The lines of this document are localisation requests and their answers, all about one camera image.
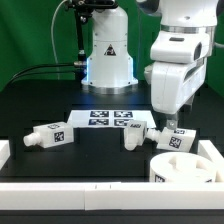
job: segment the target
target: warning sticker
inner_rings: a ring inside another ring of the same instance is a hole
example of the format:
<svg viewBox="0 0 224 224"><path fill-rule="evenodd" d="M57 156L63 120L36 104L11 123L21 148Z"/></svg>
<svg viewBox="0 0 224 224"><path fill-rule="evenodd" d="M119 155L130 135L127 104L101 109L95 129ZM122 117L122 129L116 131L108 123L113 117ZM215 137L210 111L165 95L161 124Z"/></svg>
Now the warning sticker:
<svg viewBox="0 0 224 224"><path fill-rule="evenodd" d="M110 44L110 46L107 48L107 51L105 52L106 56L116 56L116 53L114 51L113 46Z"/></svg>

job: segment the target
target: black table surface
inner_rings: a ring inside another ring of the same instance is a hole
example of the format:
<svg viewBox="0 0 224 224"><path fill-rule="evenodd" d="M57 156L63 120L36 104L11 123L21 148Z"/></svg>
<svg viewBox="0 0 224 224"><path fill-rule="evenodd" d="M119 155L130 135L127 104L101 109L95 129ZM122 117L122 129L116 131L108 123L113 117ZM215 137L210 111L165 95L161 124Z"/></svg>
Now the black table surface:
<svg viewBox="0 0 224 224"><path fill-rule="evenodd" d="M150 87L121 95L82 91L77 81L22 80L0 93L0 139L10 140L11 156L1 182L148 182L150 159L163 152L146 140L133 152L124 148L123 129L76 128L74 143L43 149L26 147L33 126L67 121L71 110L151 110L157 128L165 116L152 110ZM224 98L204 85L189 113L182 108L179 126L196 129L198 140L211 140L224 153ZM224 211L0 211L0 223L223 223Z"/></svg>

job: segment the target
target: black and white pattern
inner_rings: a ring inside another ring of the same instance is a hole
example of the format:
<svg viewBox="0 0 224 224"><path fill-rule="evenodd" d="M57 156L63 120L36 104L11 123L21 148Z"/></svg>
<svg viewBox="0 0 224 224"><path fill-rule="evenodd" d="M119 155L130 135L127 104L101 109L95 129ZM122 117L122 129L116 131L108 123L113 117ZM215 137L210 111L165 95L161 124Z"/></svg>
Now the black and white pattern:
<svg viewBox="0 0 224 224"><path fill-rule="evenodd" d="M47 126L47 127L50 128L50 129L60 128L60 126L57 125L57 124L52 124L52 125L49 125L49 126Z"/></svg>
<svg viewBox="0 0 224 224"><path fill-rule="evenodd" d="M114 111L114 117L133 118L132 111Z"/></svg>
<svg viewBox="0 0 224 224"><path fill-rule="evenodd" d="M64 135L64 132L57 132L57 133L54 133L54 141L55 142L62 142L64 141L65 139L65 135Z"/></svg>
<svg viewBox="0 0 224 224"><path fill-rule="evenodd" d="M141 128L141 124L131 124L131 128Z"/></svg>
<svg viewBox="0 0 224 224"><path fill-rule="evenodd" d="M114 120L114 126L116 126L116 127L126 127L129 121L130 121L129 119L115 119Z"/></svg>
<svg viewBox="0 0 224 224"><path fill-rule="evenodd" d="M109 120L108 119L90 119L89 125L90 126L108 126Z"/></svg>
<svg viewBox="0 0 224 224"><path fill-rule="evenodd" d="M109 111L91 111L90 117L109 117Z"/></svg>
<svg viewBox="0 0 224 224"><path fill-rule="evenodd" d="M162 177L156 175L156 176L155 176L155 182L160 182L160 183L161 183L161 182L166 182L166 181L165 181L164 178L162 178Z"/></svg>
<svg viewBox="0 0 224 224"><path fill-rule="evenodd" d="M169 145L170 145L171 147L173 147L173 148L179 149L179 148L180 148L180 145L181 145L181 142L182 142L181 139L172 137L172 138L170 139L170 143L169 143Z"/></svg>
<svg viewBox="0 0 224 224"><path fill-rule="evenodd" d="M177 129L174 131L175 134L179 134L179 135L184 135L185 134L185 130L181 130L181 129Z"/></svg>

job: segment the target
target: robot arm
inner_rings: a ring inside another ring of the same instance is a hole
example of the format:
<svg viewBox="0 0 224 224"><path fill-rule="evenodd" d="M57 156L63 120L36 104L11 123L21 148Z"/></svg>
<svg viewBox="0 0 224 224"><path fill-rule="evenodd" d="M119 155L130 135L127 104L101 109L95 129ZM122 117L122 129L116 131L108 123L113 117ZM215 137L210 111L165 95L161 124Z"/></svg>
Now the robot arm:
<svg viewBox="0 0 224 224"><path fill-rule="evenodd" d="M161 30L151 48L151 59L155 60L152 106L155 111L174 115L205 80L219 0L136 1L143 12L162 15Z"/></svg>
<svg viewBox="0 0 224 224"><path fill-rule="evenodd" d="M74 9L82 64L82 88L98 94L120 94L136 88L133 59L128 54L128 16L115 0L69 0ZM93 21L93 47L85 57L81 25Z"/></svg>

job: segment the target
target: green wall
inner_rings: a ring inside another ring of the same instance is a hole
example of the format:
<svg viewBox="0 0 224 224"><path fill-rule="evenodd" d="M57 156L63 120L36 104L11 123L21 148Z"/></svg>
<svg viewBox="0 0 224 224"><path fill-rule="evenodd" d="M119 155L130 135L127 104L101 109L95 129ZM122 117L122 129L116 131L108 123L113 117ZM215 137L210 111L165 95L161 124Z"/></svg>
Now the green wall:
<svg viewBox="0 0 224 224"><path fill-rule="evenodd" d="M61 0L1 0L0 89L10 77L24 68L36 64L54 63L50 27L53 13L60 2ZM160 18L144 15L137 9L135 0L118 0L118 3L129 15L128 50L135 61L135 75L138 79L144 79L144 67L151 63L149 51L158 34ZM85 48L90 54L91 22L83 28ZM217 27L217 42L224 43L223 31L224 16L221 16ZM59 62L75 61L77 42L72 11L60 10L55 24L55 40ZM207 82L224 96L223 59L224 50L215 49L213 56L209 58Z"/></svg>

